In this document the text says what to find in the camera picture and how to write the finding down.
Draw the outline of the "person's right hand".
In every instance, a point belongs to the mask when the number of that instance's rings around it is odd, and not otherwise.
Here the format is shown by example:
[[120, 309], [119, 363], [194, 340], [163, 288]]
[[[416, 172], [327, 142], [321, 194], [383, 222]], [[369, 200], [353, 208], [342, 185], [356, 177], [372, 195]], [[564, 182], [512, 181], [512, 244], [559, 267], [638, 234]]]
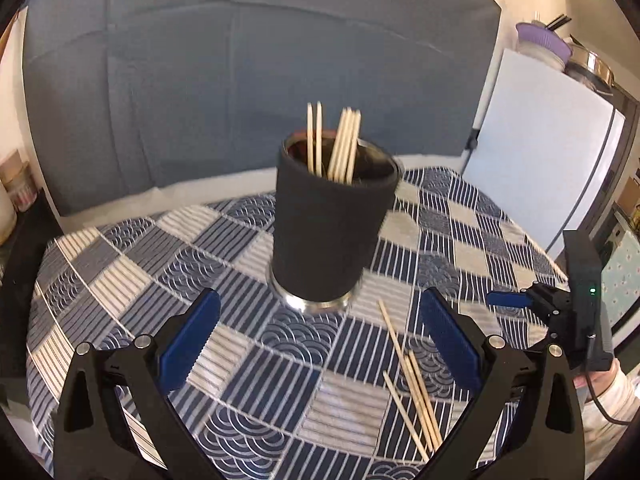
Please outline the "person's right hand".
[[617, 372], [620, 369], [620, 362], [614, 359], [609, 370], [606, 372], [591, 372], [588, 375], [578, 375], [573, 379], [577, 390], [585, 390], [586, 401], [590, 401], [595, 396], [600, 396], [612, 386]]

